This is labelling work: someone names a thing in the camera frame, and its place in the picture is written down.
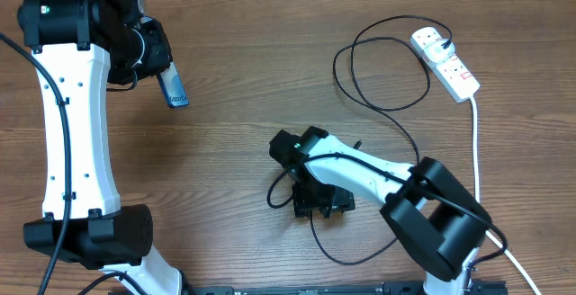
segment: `black metal base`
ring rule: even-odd
[[[472,281],[468,295],[508,295],[505,282]],[[194,295],[425,295],[422,282],[384,282],[367,286],[306,286],[299,288],[193,288]]]

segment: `power strip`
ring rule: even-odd
[[[433,27],[420,29],[410,38],[410,43],[426,61],[448,93],[459,103],[464,102],[480,88],[480,84],[455,54],[455,46],[444,47],[443,39]]]

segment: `wooden table surface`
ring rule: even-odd
[[[23,42],[2,0],[0,30]],[[366,284],[418,280],[423,271],[397,244],[355,267],[333,264],[291,206],[269,209],[281,172],[268,156],[280,129],[319,126],[391,161],[414,161],[392,123],[345,98],[331,75],[334,54],[368,24],[422,14],[447,24],[457,53],[482,84],[483,205],[544,294],[576,288],[576,0],[147,0],[164,25],[190,106],[169,110],[155,79],[108,95],[112,169],[124,205],[146,203],[156,247],[196,286]],[[407,40],[420,21],[390,22],[368,35]],[[351,88],[343,55],[338,70]],[[393,42],[357,51],[368,98],[400,106],[426,79]],[[43,111],[34,69],[0,44],[0,294],[33,294],[48,257],[23,243],[22,225],[41,216],[46,181]],[[423,156],[442,161],[473,191],[471,107],[435,77],[427,98],[393,116]],[[289,194],[289,182],[273,200]],[[388,243],[373,205],[332,219],[316,215],[331,254],[356,260]],[[487,241],[483,253],[494,251]],[[482,264],[477,278],[530,291],[510,261]],[[73,294],[99,275],[59,263],[49,294]],[[106,282],[94,294],[119,289]]]

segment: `wood grain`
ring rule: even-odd
[[[0,4],[0,28],[23,41],[20,0]],[[482,84],[484,206],[512,253],[544,294],[573,294],[576,281],[576,0],[147,0],[171,40],[191,105],[169,110],[155,80],[109,94],[112,169],[123,204],[147,203],[155,244],[194,285],[360,284],[423,278],[401,246],[356,267],[333,264],[306,220],[270,210],[266,190],[280,168],[268,141],[280,130],[320,126],[392,161],[414,161],[409,143],[382,116],[335,88],[331,62],[366,25],[396,14],[448,24],[458,54]],[[423,22],[397,21],[370,35],[407,39]],[[357,51],[357,74],[375,103],[402,105],[426,87],[400,45]],[[337,69],[346,87],[349,56]],[[0,294],[34,293],[48,258],[23,244],[37,219],[46,179],[41,96],[35,72],[0,45]],[[424,156],[473,186],[471,110],[432,78],[427,98],[393,114]],[[274,195],[287,196],[289,182]],[[354,260],[392,238],[377,209],[362,201],[344,216],[317,221],[334,256]],[[493,251],[486,243],[483,252]],[[50,294],[73,294],[98,273],[58,264]],[[529,289],[511,263],[483,264],[477,277]],[[105,294],[118,284],[98,287]]]

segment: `power outlet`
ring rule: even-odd
[[[458,103],[464,102],[478,91],[480,84],[456,56],[454,44],[451,43],[445,51],[438,49],[442,42],[446,43],[446,39],[433,27],[420,29],[410,38],[414,49],[426,61],[448,93]]]

